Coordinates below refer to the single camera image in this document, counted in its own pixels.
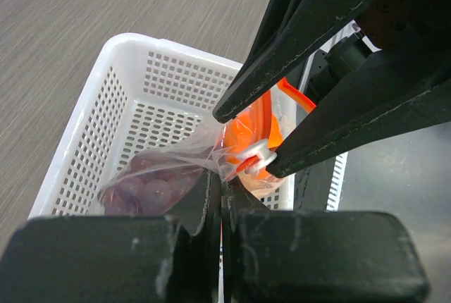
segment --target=gray metal surface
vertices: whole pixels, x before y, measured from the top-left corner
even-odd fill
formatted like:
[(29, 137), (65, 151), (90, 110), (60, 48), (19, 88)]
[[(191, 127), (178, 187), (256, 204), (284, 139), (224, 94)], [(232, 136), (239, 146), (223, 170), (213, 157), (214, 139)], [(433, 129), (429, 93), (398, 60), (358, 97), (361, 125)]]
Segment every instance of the gray metal surface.
[(0, 251), (27, 218), (101, 47), (122, 32), (243, 62), (268, 0), (0, 0)]
[(411, 233), (432, 293), (451, 302), (451, 123), (349, 153), (340, 210), (395, 214)]

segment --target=wood grain surface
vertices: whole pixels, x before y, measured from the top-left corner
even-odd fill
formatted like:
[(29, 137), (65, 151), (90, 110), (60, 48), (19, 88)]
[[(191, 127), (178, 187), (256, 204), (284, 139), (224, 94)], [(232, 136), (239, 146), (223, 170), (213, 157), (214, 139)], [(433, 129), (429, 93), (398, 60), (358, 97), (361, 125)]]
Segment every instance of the wood grain surface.
[(0, 0), (0, 251), (27, 219), (94, 61), (137, 32), (243, 62), (268, 0)]

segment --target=white plastic basket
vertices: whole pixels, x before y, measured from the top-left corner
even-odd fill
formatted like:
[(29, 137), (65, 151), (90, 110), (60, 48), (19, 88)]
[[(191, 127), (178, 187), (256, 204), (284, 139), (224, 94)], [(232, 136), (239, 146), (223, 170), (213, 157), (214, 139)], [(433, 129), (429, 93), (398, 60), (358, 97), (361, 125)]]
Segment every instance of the white plastic basket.
[[(87, 214), (99, 186), (138, 151), (190, 136), (240, 67), (165, 39), (132, 33), (111, 38), (75, 105), (30, 218)], [(292, 209), (293, 183), (290, 177), (265, 204)]]

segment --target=perforated basket wall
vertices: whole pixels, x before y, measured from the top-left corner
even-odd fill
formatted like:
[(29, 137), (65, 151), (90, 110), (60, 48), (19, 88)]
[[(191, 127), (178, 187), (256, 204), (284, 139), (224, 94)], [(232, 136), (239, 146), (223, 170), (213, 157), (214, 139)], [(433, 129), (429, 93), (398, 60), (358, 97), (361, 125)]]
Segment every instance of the perforated basket wall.
[[(30, 216), (86, 214), (99, 186), (137, 152), (190, 136), (240, 66), (167, 40), (133, 34), (111, 39), (89, 75)], [(285, 202), (279, 206), (280, 192), (285, 191), (264, 203), (287, 209)]]

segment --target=plastic bag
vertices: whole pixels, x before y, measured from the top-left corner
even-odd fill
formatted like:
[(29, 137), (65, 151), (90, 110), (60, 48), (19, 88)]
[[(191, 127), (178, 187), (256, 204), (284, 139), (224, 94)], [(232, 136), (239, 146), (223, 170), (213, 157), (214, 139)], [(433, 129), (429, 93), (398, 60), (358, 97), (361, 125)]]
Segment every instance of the plastic bag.
[(273, 192), (283, 180), (265, 169), (247, 173), (253, 161), (241, 161), (237, 155), (264, 139), (268, 148), (278, 147), (296, 125), (288, 111), (289, 99), (273, 88), (226, 125), (207, 116), (182, 142), (141, 151), (100, 189), (97, 200), (104, 213), (163, 214), (194, 187), (203, 168), (218, 173), (221, 180), (239, 177), (255, 196)]

